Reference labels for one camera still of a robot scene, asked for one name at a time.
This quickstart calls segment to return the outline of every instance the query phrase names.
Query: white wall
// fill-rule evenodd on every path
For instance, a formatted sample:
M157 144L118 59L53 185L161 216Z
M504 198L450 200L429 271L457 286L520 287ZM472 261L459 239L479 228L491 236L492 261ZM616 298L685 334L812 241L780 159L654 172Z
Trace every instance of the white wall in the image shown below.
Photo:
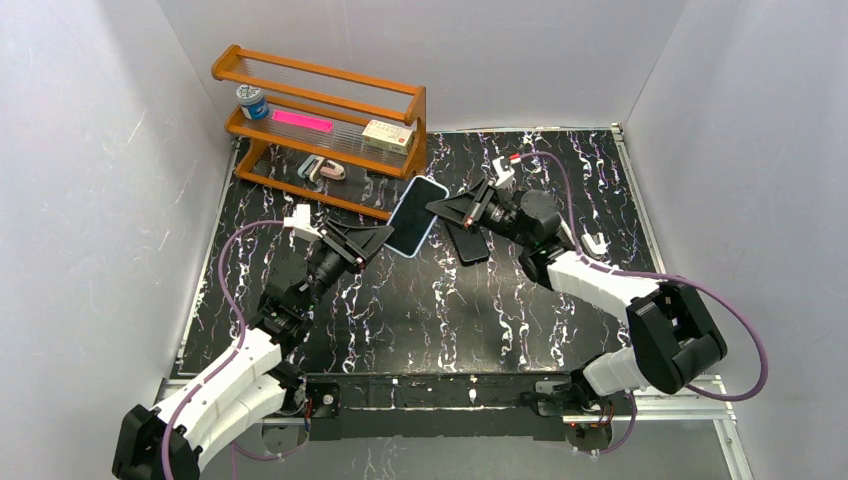
M0 450L110 478L173 361L228 137L155 0L0 2Z
M844 478L848 6L693 0L625 134L669 270L750 314L771 360L736 405L757 478ZM729 389L756 379L722 318Z
M427 87L428 128L608 126L685 0L159 0L218 112L230 44Z

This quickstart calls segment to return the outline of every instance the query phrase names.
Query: black mount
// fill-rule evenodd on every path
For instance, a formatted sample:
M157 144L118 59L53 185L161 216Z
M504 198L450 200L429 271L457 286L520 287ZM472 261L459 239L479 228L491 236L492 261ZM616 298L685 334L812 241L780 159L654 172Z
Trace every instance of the black mount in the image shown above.
M389 226L351 227L328 220L320 230L317 248L302 262L306 276L295 276L298 268L272 275L259 297L250 328L271 335L283 357L288 356L312 328L307 312L345 272L362 271L393 231Z
M627 307L639 371L657 390L674 394L727 355L727 344L697 290L665 282Z
M156 410L148 410L136 405L124 415L121 431L118 434L118 446L112 461L112 475L122 480L164 479L162 471L162 437L165 435L165 422L156 416ZM171 471L179 480L197 480L200 469L197 457L200 451L193 452L191 445L174 429L171 432L170 449Z
M554 197L540 190L510 193L482 179L464 193L428 203L427 210L466 230L483 227L521 245L518 262L522 270L531 281L549 290L548 265L562 253L574 250L560 228Z

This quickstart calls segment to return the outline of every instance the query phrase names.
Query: table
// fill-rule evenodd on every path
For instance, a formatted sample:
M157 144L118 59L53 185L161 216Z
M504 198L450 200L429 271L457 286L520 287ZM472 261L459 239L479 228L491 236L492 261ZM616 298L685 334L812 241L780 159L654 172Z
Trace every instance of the table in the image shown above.
M490 173L501 154L550 151L566 164L574 187L579 230L604 232L609 256L623 269L653 269L636 203L609 130L467 132L428 135L428 175L452 192ZM237 143L243 155L247 143ZM306 154L271 148L255 168L290 177ZM521 165L515 185L553 193L562 208L564 183L539 159ZM315 187L334 196L392 209L406 181L352 167L345 182ZM226 191L208 265L241 225L282 219L301 201L284 192L233 179ZM316 220L352 224L374 220L321 205ZM627 343L612 316L580 299L528 281L510 242L487 234L489 262L459 266L440 223L415 259L384 249L362 275L346 275L314 310L315 326L294 353L303 371L538 372L571 370L604 350ZM234 297L249 315L275 261L306 254L307 245L277 228L260 228L238 241L228 265ZM202 277L191 323L172 378L190 377L230 344L235 316L226 306L217 274Z

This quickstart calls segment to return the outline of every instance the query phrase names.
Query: black smartphone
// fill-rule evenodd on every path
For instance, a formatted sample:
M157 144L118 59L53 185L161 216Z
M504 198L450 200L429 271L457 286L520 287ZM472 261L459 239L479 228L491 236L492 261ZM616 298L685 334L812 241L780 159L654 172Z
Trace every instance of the black smartphone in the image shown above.
M448 228L448 235L453 240L460 265L470 267L489 259L489 245L483 237L483 232L480 230L472 232L450 222L442 223Z
M425 207L430 202L448 198L448 195L450 192L444 185L427 177L414 177L389 217L389 225L395 231L385 245L404 257L414 257L436 222L436 215Z

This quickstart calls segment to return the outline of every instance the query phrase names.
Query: pink object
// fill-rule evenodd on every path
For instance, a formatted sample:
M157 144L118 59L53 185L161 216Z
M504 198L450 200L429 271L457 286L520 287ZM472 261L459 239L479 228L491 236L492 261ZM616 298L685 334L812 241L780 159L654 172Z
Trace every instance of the pink object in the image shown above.
M333 131L333 122L321 120L320 118L307 117L306 115L298 115L296 113L284 112L277 110L272 117L280 123L288 123L297 125L298 127L311 128L319 132L329 133Z

